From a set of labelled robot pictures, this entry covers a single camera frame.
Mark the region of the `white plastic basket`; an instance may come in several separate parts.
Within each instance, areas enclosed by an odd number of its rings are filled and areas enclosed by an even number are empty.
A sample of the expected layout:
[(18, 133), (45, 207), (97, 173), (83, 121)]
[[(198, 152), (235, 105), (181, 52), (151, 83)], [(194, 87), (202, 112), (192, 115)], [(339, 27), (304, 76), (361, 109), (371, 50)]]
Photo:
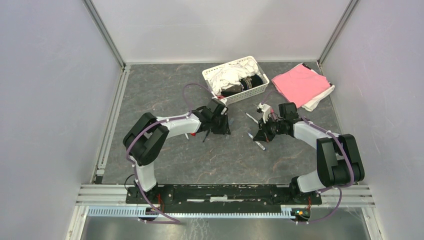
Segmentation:
[(270, 83), (253, 56), (205, 69), (202, 76), (212, 95), (226, 105), (262, 94)]

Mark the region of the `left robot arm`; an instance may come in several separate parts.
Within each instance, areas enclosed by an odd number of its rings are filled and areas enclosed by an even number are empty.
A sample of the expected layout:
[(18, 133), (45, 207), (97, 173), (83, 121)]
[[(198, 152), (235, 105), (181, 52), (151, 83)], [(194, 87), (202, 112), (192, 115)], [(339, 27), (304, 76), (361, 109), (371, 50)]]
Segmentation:
[(201, 132), (215, 135), (230, 135), (228, 107), (218, 99), (181, 115), (170, 117), (144, 113), (122, 140), (126, 158), (131, 162), (135, 183), (139, 187), (138, 197), (145, 204), (157, 198), (154, 161), (159, 156), (167, 139), (180, 135)]

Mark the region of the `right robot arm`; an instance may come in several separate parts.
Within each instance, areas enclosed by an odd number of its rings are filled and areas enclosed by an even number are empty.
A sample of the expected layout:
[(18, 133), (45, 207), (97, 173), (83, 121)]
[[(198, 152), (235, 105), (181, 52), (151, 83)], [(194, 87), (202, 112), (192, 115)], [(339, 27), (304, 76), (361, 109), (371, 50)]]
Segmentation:
[(259, 103), (262, 114), (256, 142), (270, 142), (277, 135), (288, 135), (303, 141), (316, 151), (316, 169), (294, 177), (290, 183), (289, 199), (302, 204), (309, 193), (320, 193), (333, 187), (350, 187), (365, 178), (365, 170), (356, 139), (351, 134), (337, 134), (326, 130), (297, 112), (293, 102), (282, 103), (276, 114), (268, 104)]

